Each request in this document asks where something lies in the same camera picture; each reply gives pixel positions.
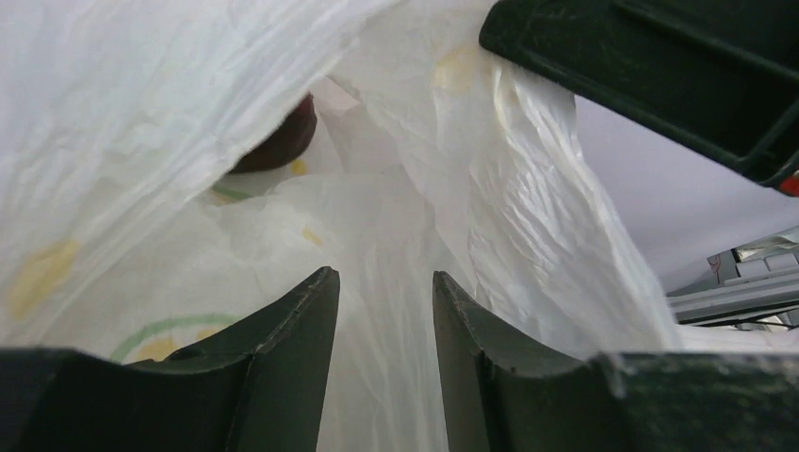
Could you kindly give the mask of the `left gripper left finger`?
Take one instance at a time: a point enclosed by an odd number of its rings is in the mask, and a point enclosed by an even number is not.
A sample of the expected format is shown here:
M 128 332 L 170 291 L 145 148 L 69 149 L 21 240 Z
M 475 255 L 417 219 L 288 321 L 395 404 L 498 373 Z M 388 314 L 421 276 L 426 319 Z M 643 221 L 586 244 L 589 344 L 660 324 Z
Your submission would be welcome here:
M 329 375 L 338 273 L 161 362 L 67 348 L 1 351 L 5 451 L 312 451 Z

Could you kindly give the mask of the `white plastic bag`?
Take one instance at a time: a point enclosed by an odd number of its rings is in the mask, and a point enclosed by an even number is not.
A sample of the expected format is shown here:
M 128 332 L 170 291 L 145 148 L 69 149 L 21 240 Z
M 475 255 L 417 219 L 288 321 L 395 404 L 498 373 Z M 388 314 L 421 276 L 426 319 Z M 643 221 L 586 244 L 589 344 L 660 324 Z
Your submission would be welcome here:
M 1 342 L 162 359 L 321 266 L 320 451 L 444 451 L 432 275 L 584 360 L 680 347 L 571 92 L 486 1 L 5 1 Z M 230 174 L 307 95 L 282 168 Z

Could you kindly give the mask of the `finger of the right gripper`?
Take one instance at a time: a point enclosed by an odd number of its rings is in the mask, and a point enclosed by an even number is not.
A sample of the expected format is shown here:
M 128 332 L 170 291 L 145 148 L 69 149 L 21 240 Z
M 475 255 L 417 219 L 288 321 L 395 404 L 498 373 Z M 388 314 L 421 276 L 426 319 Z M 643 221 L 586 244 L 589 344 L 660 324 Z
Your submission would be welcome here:
M 483 49 L 789 196 L 794 1 L 499 1 Z

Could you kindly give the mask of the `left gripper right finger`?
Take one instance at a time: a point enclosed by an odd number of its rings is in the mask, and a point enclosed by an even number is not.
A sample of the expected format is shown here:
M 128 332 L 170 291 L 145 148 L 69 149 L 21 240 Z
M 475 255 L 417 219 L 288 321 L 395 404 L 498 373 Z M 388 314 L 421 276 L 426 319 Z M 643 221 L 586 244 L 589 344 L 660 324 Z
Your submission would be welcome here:
M 452 451 L 794 451 L 794 354 L 622 353 L 581 361 L 432 277 Z

